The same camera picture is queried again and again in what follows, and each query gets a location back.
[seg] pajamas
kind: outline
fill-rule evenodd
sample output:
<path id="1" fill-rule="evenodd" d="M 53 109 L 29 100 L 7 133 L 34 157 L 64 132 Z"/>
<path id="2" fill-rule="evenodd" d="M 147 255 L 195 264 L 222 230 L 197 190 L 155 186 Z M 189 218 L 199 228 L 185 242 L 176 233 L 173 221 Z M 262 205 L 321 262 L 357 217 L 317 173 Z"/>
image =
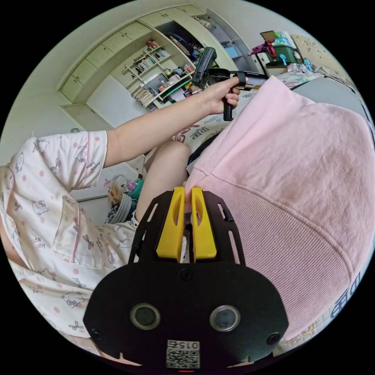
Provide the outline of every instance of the pajamas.
<path id="1" fill-rule="evenodd" d="M 95 186 L 107 133 L 31 138 L 0 167 L 0 215 L 29 269 L 11 267 L 26 295 L 57 330 L 89 338 L 83 315 L 96 285 L 128 263 L 138 225 L 96 227 L 69 194 Z"/>

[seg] black background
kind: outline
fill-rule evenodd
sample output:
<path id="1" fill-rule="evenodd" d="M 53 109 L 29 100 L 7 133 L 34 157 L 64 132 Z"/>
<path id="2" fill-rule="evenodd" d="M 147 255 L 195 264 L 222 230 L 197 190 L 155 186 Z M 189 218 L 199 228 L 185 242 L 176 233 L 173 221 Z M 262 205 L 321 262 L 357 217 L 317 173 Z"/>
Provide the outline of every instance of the black background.
<path id="1" fill-rule="evenodd" d="M 41 59 L 81 24 L 123 3 L 7 3 L 2 9 L 2 124 L 19 90 Z M 235 6 L 235 1 L 227 0 L 227 3 L 228 7 Z M 374 21 L 370 5 L 362 1 L 349 2 L 348 5 L 344 2 L 302 1 L 277 2 L 277 5 L 272 5 L 272 2 L 256 3 L 289 18 L 320 41 L 350 74 L 372 117 L 375 117 L 369 90 L 373 88 L 370 67 L 374 55 L 374 38 L 371 35 Z M 27 64 L 19 65 L 18 61 L 25 61 L 21 56 L 27 56 Z M 108 367 L 57 334 L 24 295 L 5 253 L 0 253 L 2 367 L 8 365 L 11 371 L 18 372 L 55 373 L 60 370 L 75 374 L 92 369 L 98 373 L 124 373 Z M 322 333 L 286 359 L 257 373 L 341 373 L 373 367 L 371 354 L 375 345 L 375 314 L 371 305 L 374 285 L 372 261 L 353 297 Z"/>

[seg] green box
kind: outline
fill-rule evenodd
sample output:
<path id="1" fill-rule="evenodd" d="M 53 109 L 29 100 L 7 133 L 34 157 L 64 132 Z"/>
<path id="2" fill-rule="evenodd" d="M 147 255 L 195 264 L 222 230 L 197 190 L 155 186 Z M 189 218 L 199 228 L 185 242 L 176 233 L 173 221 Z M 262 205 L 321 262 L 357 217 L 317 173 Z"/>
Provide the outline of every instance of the green box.
<path id="1" fill-rule="evenodd" d="M 265 50 L 270 61 L 280 61 L 282 63 L 280 55 L 285 55 L 287 63 L 297 62 L 297 59 L 294 56 L 294 52 L 296 51 L 294 48 L 289 46 L 273 46 L 273 48 L 275 50 L 276 57 L 272 57 L 270 53 L 267 50 Z"/>

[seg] pocket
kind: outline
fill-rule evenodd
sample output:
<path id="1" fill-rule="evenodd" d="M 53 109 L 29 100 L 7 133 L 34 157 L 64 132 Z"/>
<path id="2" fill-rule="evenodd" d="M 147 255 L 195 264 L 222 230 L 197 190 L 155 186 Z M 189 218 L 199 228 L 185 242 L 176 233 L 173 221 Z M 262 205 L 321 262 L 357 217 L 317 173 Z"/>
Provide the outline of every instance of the pocket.
<path id="1" fill-rule="evenodd" d="M 102 268 L 106 266 L 106 242 L 78 203 L 63 199 L 62 215 L 53 253 L 60 259 L 78 265 Z"/>

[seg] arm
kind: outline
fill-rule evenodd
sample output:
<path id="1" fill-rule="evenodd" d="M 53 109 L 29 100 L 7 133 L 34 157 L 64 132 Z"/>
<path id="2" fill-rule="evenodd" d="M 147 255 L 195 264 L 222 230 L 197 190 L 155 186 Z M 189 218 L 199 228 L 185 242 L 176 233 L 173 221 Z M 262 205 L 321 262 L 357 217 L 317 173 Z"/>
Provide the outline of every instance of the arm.
<path id="1" fill-rule="evenodd" d="M 109 130 L 104 167 L 132 160 L 159 146 L 202 118 L 222 113 L 223 97 L 236 107 L 239 91 L 234 89 L 234 93 L 228 94 L 228 92 L 237 84 L 237 77 L 217 83 L 181 102 L 147 113 L 116 129 Z"/>

